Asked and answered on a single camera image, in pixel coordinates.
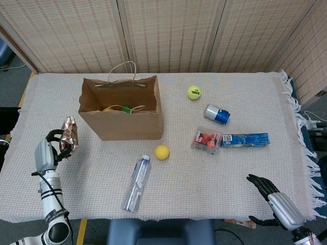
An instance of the soda can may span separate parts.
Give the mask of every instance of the soda can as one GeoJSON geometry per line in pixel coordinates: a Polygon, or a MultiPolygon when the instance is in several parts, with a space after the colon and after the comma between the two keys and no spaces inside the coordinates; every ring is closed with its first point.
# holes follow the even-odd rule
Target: soda can
{"type": "Polygon", "coordinates": [[[204,110],[203,116],[220,124],[226,124],[229,120],[230,113],[223,109],[219,109],[214,105],[208,104],[204,110]]]}

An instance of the yellow ball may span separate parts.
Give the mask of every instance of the yellow ball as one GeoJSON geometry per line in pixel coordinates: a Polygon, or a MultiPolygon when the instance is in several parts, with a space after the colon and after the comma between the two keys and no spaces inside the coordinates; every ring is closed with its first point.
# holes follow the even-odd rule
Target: yellow ball
{"type": "Polygon", "coordinates": [[[159,160],[165,160],[169,156],[169,149],[166,145],[160,144],[155,148],[154,155],[159,160]]]}
{"type": "Polygon", "coordinates": [[[188,97],[192,100],[196,100],[201,96],[201,89],[198,86],[191,86],[188,88],[188,97]]]}

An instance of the paper bag handle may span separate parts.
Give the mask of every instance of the paper bag handle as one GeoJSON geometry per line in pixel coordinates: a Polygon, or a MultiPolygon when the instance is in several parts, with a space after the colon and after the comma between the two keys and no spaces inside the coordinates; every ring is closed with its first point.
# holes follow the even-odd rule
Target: paper bag handle
{"type": "Polygon", "coordinates": [[[121,65],[123,65],[123,64],[126,64],[126,63],[133,63],[133,65],[134,65],[134,76],[133,76],[133,80],[132,80],[132,83],[134,83],[134,79],[135,79],[135,76],[136,76],[136,65],[135,65],[135,63],[133,62],[133,61],[126,61],[126,62],[123,62],[123,63],[121,63],[121,64],[119,64],[119,65],[116,65],[113,69],[111,69],[110,70],[110,72],[109,72],[109,75],[108,75],[108,82],[110,82],[110,80],[109,80],[109,78],[110,78],[110,74],[111,74],[111,72],[113,71],[113,70],[115,70],[117,67],[119,67],[119,66],[121,66],[121,65]]]}

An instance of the white tablecloth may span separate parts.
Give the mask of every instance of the white tablecloth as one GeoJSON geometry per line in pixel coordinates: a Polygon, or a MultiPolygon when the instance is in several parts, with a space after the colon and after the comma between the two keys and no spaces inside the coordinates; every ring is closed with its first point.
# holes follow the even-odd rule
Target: white tablecloth
{"type": "MultiPolygon", "coordinates": [[[[153,74],[137,74],[136,78],[153,74]]],[[[297,138],[294,112],[279,73],[158,74],[164,131],[161,140],[101,141],[79,116],[83,78],[106,80],[108,74],[41,74],[28,86],[12,143],[0,174],[0,218],[10,222],[43,219],[34,151],[67,115],[78,125],[79,147],[59,163],[64,204],[70,218],[271,218],[272,211],[248,174],[266,177],[285,192],[306,218],[314,215],[310,178],[297,138]],[[201,98],[186,90],[198,85],[201,98]],[[227,125],[203,118],[212,103],[231,113],[227,125]],[[264,148],[221,149],[208,155],[190,148],[197,126],[222,133],[268,132],[264,148]],[[165,161],[154,157],[158,144],[170,148],[165,161]],[[151,170],[139,209],[120,205],[135,162],[151,156],[151,170]]],[[[129,78],[112,74],[113,80],[129,78]]]]}

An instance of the water bottle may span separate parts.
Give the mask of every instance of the water bottle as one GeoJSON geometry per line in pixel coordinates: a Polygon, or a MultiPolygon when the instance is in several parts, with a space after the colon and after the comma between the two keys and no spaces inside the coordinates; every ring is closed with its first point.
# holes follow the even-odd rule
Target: water bottle
{"type": "Polygon", "coordinates": [[[129,187],[126,190],[121,209],[134,212],[137,209],[139,197],[141,196],[144,184],[150,170],[150,157],[142,155],[136,162],[133,174],[130,179],[129,187]]]}

